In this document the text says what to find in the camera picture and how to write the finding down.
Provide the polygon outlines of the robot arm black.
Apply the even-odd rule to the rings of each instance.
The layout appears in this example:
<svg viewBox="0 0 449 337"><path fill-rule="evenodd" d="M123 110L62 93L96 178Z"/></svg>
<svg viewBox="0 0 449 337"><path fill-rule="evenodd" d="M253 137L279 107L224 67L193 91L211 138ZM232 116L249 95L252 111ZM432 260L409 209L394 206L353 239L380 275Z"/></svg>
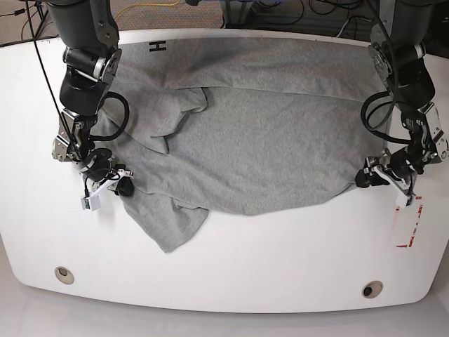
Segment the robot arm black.
<svg viewBox="0 0 449 337"><path fill-rule="evenodd" d="M53 142L53 158L80 165L85 180L106 187L122 197L134 193L132 173L112 162L112 152L97 148L97 142L117 139L128 124L126 99L110 91L121 58L119 28L109 1L48 1L48 11L66 45L66 72L60 87L63 110ZM123 105L123 121L109 136L96 136L91 129L107 99Z"/></svg>
<svg viewBox="0 0 449 337"><path fill-rule="evenodd" d="M433 101L434 83L424 63L424 38L436 4L366 3L374 20L368 51L386 89L365 100L361 121L374 136L402 148L367 157L356 184L360 188L391 185L401 208L415 198L414 186L424 167L448 158L448 140Z"/></svg>

